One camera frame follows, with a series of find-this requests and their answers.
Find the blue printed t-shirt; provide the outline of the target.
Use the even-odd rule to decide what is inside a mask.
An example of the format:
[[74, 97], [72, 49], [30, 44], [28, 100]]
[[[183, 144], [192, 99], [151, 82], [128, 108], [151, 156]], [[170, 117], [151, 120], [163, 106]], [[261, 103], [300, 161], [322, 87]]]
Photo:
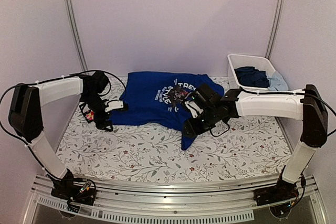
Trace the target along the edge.
[[122, 94], [122, 101], [128, 105], [128, 109], [113, 110], [110, 121], [114, 125], [130, 126], [157, 123], [182, 132], [184, 122], [192, 115], [180, 101], [172, 101], [169, 92], [179, 90], [181, 94], [188, 95], [204, 83], [224, 95], [224, 88], [207, 74], [131, 72]]

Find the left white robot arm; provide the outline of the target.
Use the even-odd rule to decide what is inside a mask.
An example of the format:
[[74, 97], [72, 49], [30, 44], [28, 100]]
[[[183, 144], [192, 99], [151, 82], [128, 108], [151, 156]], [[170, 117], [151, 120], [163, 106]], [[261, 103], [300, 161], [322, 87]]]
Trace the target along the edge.
[[79, 96], [80, 102], [93, 112], [96, 128], [112, 131], [110, 110], [101, 94], [109, 79], [103, 71], [93, 75], [83, 73], [36, 82], [19, 83], [12, 87], [13, 96], [8, 122], [14, 129], [12, 136], [22, 141], [53, 183], [52, 196], [66, 200], [70, 209], [78, 204], [92, 206], [97, 187], [90, 179], [75, 178], [57, 157], [44, 133], [41, 109], [44, 105], [63, 98]]

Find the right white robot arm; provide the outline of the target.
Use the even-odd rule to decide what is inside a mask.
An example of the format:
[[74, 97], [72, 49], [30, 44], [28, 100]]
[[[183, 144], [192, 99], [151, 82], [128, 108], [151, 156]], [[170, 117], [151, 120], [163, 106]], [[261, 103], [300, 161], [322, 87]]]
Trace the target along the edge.
[[211, 131], [217, 122], [227, 123], [231, 118], [257, 115], [301, 120], [300, 140], [277, 183], [254, 191], [258, 206], [281, 202], [283, 210], [290, 211], [301, 201], [304, 193], [298, 191], [296, 182], [300, 181], [301, 188], [305, 188], [303, 171], [329, 136], [327, 104], [314, 85], [285, 92], [230, 89], [220, 96], [209, 85], [202, 84], [183, 103], [192, 114], [183, 124], [182, 134], [188, 138]]

